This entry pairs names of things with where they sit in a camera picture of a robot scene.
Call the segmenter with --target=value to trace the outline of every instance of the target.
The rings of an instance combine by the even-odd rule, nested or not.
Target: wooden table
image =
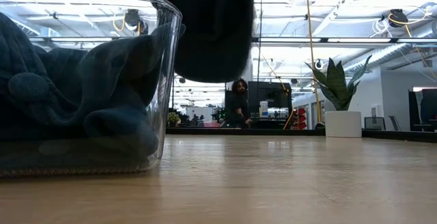
[[[436,223],[437,144],[169,136],[148,175],[0,182],[14,223]]]

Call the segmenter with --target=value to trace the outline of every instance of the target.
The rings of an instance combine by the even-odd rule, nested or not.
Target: black monitor
[[[259,102],[267,101],[269,108],[288,108],[292,111],[292,88],[289,83],[269,83],[249,81],[249,113],[259,113]]]

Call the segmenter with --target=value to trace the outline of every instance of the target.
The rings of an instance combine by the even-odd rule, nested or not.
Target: glass bowl
[[[181,19],[165,0],[0,0],[0,178],[157,166]]]

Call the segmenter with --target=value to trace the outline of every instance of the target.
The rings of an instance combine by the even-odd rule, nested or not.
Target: person
[[[239,79],[232,83],[231,107],[229,111],[229,123],[238,128],[250,128],[252,120],[247,105],[247,83]]]

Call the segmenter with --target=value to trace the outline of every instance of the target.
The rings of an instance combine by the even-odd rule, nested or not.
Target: white planter
[[[360,138],[361,112],[327,111],[325,125],[327,137]]]

